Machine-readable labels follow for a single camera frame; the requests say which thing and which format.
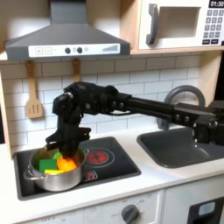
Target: black robotic arm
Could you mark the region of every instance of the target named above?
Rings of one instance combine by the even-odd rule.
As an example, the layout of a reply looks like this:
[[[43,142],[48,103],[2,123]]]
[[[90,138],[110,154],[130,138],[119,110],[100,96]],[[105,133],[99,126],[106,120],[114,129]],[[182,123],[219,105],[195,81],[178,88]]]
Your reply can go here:
[[[91,129],[80,128],[84,114],[126,116],[143,114],[165,119],[194,130],[195,142],[224,145],[224,108],[204,108],[179,103],[171,105],[122,94],[115,87],[99,87],[92,83],[77,82],[64,89],[64,94],[53,102],[52,112],[59,117],[56,133],[46,139],[50,150],[59,147],[71,157],[79,142],[89,139]]]

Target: digital clock display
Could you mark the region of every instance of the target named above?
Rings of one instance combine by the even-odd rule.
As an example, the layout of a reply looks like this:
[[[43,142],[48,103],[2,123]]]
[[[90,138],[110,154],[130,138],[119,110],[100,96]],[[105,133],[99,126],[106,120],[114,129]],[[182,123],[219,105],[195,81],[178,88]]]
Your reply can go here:
[[[224,0],[210,0],[209,8],[224,8]]]

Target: white countertop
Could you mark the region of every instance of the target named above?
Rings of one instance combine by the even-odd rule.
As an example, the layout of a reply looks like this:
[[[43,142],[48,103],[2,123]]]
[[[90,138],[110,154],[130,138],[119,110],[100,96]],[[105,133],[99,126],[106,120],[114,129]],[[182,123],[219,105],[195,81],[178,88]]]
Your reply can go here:
[[[0,185],[1,223],[37,219],[224,173],[224,159],[178,169],[165,169],[159,166],[137,143],[140,134],[154,131],[158,131],[156,126],[115,131],[92,137],[115,137],[141,170],[140,176],[28,201],[18,200],[13,162],[5,159],[8,157],[6,147],[0,146],[1,162],[4,161],[0,163],[3,174]]]

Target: cabinet handle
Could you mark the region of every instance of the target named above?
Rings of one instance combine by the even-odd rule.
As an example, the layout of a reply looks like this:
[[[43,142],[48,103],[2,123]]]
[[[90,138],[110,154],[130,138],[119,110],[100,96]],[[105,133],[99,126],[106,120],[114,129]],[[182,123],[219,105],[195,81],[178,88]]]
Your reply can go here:
[[[151,15],[150,34],[146,37],[146,44],[153,45],[158,35],[158,6],[150,3],[149,13]]]

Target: silver pot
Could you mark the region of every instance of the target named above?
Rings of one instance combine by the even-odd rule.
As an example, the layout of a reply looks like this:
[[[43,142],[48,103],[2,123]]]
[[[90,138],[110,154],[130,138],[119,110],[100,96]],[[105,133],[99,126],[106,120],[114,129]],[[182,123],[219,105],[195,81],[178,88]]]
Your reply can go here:
[[[24,172],[24,178],[34,181],[35,184],[50,192],[62,192],[77,186],[84,177],[83,165],[86,162],[88,150],[78,149],[74,161],[78,168],[73,171],[61,174],[51,175],[39,171],[39,160],[53,158],[55,150],[46,151],[41,149],[36,152],[29,163],[27,170]]]

